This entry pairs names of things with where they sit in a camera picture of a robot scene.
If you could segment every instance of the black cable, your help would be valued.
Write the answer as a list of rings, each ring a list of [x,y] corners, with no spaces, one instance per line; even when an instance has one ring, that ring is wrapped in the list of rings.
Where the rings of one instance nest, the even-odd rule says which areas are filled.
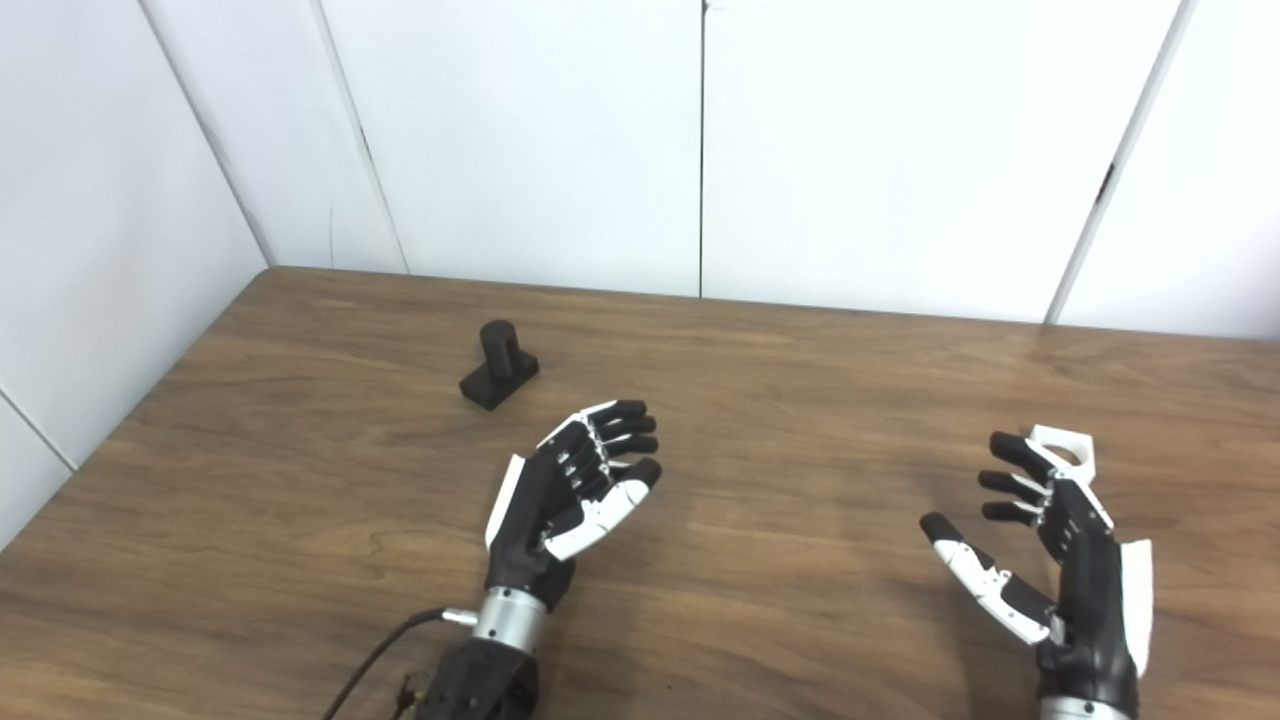
[[[431,620],[443,620],[445,610],[445,607],[436,607],[434,610],[426,610],[416,615],[410,615],[407,620],[388,633],[381,642],[374,646],[374,650],[369,653],[369,657],[360,664],[360,667],[356,667],[356,671],[351,674],[351,679],[348,679],[347,684],[338,692],[338,697],[333,698],[333,703],[329,705],[329,710],[325,711],[320,720],[333,720],[333,716],[338,714],[338,710],[342,707],[342,703],[347,701],[347,696],[351,694],[351,691],[356,689],[356,685],[360,683],[360,679],[365,676],[365,673],[374,666],[374,662],[376,662],[378,659],[387,652],[387,648],[394,644],[406,630],[416,628],[422,623],[430,623]]]

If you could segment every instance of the white wall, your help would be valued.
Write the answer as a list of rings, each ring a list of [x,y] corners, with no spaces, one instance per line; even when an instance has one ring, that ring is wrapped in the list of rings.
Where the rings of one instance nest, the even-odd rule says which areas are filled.
[[[1280,4],[1199,3],[1061,322],[1280,340]]]
[[[413,273],[698,293],[696,0],[325,0]]]
[[[709,297],[1039,322],[1176,0],[719,0]]]
[[[0,391],[78,465],[265,263],[133,1],[0,3]],[[5,413],[0,537],[65,474]]]
[[[406,272],[319,3],[143,6],[274,260]]]

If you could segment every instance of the wooden table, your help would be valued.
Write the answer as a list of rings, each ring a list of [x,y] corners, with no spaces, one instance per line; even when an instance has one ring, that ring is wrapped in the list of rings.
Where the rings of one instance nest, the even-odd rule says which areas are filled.
[[[457,382],[494,318],[543,373],[490,414]],[[0,717],[317,717],[403,616],[476,605],[508,455],[613,397],[666,474],[582,556],[543,717],[1036,717],[1029,651],[916,527],[1050,589],[974,482],[1033,423],[1093,433],[1155,541],[1143,717],[1280,712],[1275,345],[275,269],[0,553]],[[465,634],[415,633],[343,717]]]

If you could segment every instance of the wrist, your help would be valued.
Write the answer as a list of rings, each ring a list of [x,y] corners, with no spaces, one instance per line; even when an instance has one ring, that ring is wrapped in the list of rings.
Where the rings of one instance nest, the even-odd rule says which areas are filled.
[[[547,605],[515,588],[493,587],[480,606],[472,638],[486,639],[532,655],[547,620]]]
[[[1105,702],[1078,697],[1042,697],[1041,720],[1138,720]]]

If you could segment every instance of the robotic hand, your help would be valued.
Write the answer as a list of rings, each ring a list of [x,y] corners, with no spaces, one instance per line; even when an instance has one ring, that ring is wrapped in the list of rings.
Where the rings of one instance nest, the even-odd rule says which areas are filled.
[[[1075,455],[1070,464],[1050,448]],[[1057,602],[965,542],[945,516],[920,528],[982,607],[1036,647],[1042,720],[1137,720],[1138,679],[1147,669],[1153,582],[1151,541],[1117,543],[1114,524],[1091,484],[1093,438],[1037,425],[1030,437],[991,436],[991,454],[1027,475],[983,470],[982,487],[1016,500],[988,502],[988,520],[1036,530],[1061,565]]]
[[[417,720],[532,715],[543,621],[568,591],[573,556],[613,530],[658,482],[662,468],[652,457],[618,460],[655,452],[655,428],[644,402],[614,400],[570,415],[529,457],[512,456],[485,529],[484,605],[447,618],[471,625],[471,638],[440,659],[426,692],[408,692]]]

